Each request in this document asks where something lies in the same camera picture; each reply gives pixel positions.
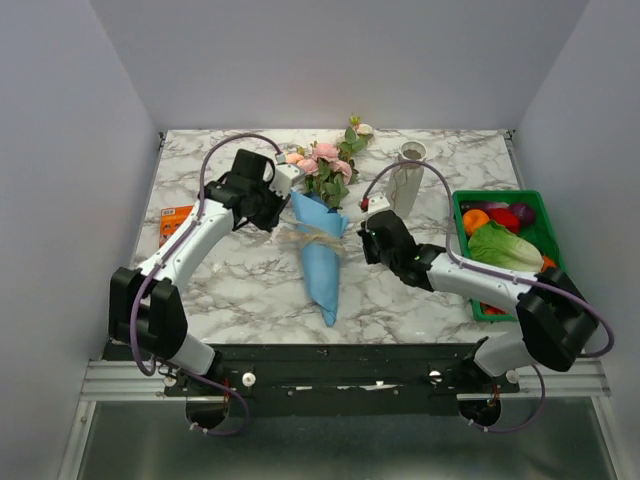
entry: bouquet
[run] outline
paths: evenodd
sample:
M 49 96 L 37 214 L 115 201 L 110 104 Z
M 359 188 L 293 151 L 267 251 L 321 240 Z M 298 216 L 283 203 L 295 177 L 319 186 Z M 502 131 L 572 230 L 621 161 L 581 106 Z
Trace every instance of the bouquet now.
M 293 193 L 293 211 L 302 241 L 302 266 L 307 292 L 322 310 L 327 326 L 333 326 L 338 314 L 340 291 L 340 254 L 336 239 L 344 234 L 349 219 L 338 210 L 349 194 L 347 185 L 356 181 L 354 155 L 366 148 L 373 129 L 352 116 L 349 127 L 335 145 L 314 142 L 309 151 L 298 147 L 287 155 L 287 162 L 306 172 L 305 193 Z

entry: blue wrapping paper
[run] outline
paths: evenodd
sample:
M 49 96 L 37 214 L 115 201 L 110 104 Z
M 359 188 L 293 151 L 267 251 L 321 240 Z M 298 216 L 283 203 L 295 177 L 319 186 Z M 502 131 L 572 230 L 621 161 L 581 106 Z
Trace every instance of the blue wrapping paper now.
M 330 211 L 319 197 L 308 197 L 292 192 L 291 201 L 296 220 L 324 230 L 329 235 L 340 238 L 347 229 L 349 218 Z M 303 226 L 300 230 L 308 232 Z M 338 316 L 338 296 L 340 293 L 340 257 L 330 247 L 310 243 L 302 249 L 304 282 L 311 299 L 322 310 L 324 323 L 331 327 Z

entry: green plastic crate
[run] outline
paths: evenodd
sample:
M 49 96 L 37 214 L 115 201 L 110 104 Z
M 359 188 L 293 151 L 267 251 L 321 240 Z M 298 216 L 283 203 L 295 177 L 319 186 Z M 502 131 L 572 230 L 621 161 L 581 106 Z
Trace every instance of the green plastic crate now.
M 535 190 L 458 190 L 453 194 L 453 208 L 458 231 L 458 242 L 462 255 L 471 258 L 467 235 L 464 233 L 460 204 L 462 202 L 505 202 L 508 204 L 524 202 L 530 205 L 536 212 L 536 221 L 533 225 L 520 229 L 519 237 L 533 244 L 540 253 L 553 260 L 558 268 L 565 271 L 562 256 L 556 243 L 556 237 L 551 228 L 551 222 L 544 208 L 542 197 Z M 482 311 L 480 302 L 471 301 L 473 318 L 478 322 L 514 322 L 511 315 L 487 315 Z

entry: white flower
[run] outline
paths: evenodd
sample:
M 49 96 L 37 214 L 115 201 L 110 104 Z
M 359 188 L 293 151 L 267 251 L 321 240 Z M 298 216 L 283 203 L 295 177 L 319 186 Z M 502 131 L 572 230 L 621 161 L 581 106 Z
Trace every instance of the white flower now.
M 356 129 L 356 133 L 358 135 L 373 135 L 373 127 L 371 125 L 367 125 L 366 123 L 361 123 Z

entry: marble surface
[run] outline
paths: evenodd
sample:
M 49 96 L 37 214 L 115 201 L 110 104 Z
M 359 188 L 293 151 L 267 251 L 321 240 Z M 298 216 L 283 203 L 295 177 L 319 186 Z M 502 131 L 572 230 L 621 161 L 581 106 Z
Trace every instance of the marble surface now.
M 237 130 L 170 131 L 160 159 L 135 262 L 158 249 L 160 210 L 193 204 L 198 172 L 207 150 Z M 285 151 L 314 140 L 333 142 L 341 130 L 261 130 Z M 408 343 L 468 342 L 513 327 L 474 322 L 467 299 L 429 293 L 402 284 L 386 268 L 364 261 L 356 226 L 357 206 L 373 176 L 393 161 L 406 140 L 418 140 L 452 190 L 515 189 L 516 178 L 502 138 L 496 131 L 376 131 L 366 151 L 356 157 L 360 178 L 350 185 L 343 213 L 351 224 L 344 236 L 340 306 L 334 327 L 325 326 L 308 298 L 299 252 L 269 234 L 245 227 L 225 237 L 195 271 L 182 294 L 189 331 L 210 343 Z M 231 167 L 238 148 L 266 155 L 272 148 L 247 139 L 223 147 L 210 161 L 208 179 Z M 386 180 L 374 189 L 383 191 Z M 437 178 L 425 172 L 407 226 L 417 241 L 444 244 L 446 195 Z M 290 206 L 285 210 L 293 216 Z

